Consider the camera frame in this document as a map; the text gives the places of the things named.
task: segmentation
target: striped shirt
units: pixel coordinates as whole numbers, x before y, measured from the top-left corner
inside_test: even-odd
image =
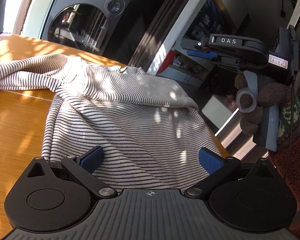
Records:
[[[197,104],[175,81],[145,75],[142,68],[60,54],[0,62],[0,89],[44,88],[56,95],[42,156],[60,161],[100,145],[104,161],[93,174],[118,191],[185,190],[208,175],[199,149],[220,154]]]

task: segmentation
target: white label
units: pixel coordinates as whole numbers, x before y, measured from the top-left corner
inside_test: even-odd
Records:
[[[222,43],[225,42],[225,43],[233,43],[233,44],[235,44],[235,39],[225,39],[225,38],[222,38],[221,42]]]
[[[269,54],[269,63],[288,69],[288,60]]]

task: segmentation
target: handwritten label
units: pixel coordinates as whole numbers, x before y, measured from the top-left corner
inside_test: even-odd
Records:
[[[288,69],[288,61],[269,54],[269,63]]]

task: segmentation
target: silicone ring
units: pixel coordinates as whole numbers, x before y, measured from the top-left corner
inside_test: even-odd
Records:
[[[241,105],[240,105],[240,98],[242,97],[242,95],[245,95],[245,94],[248,94],[252,97],[252,105],[249,106],[248,108],[242,108]],[[243,89],[240,89],[237,93],[237,97],[236,97],[236,102],[237,102],[237,106],[240,110],[240,112],[242,113],[250,113],[252,112],[256,106],[257,106],[257,100],[256,98],[254,97],[254,94],[252,93],[252,91],[249,89],[249,88],[243,88]]]

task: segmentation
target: knit glove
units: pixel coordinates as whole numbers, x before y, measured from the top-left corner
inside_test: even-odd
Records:
[[[235,86],[237,89],[248,87],[247,81],[242,73],[239,73],[235,78]],[[242,108],[247,108],[252,105],[252,97],[250,95],[243,95],[240,98],[240,105]],[[279,129],[277,138],[277,151],[288,146],[290,137],[290,123],[291,123],[291,88],[279,84],[272,83],[266,85],[259,93],[257,98],[257,106],[250,113],[240,112],[241,121],[240,127],[243,133],[253,135],[258,130],[258,125],[262,121],[263,107],[279,106]],[[293,134],[294,141],[300,135],[300,101],[295,96],[293,107]]]

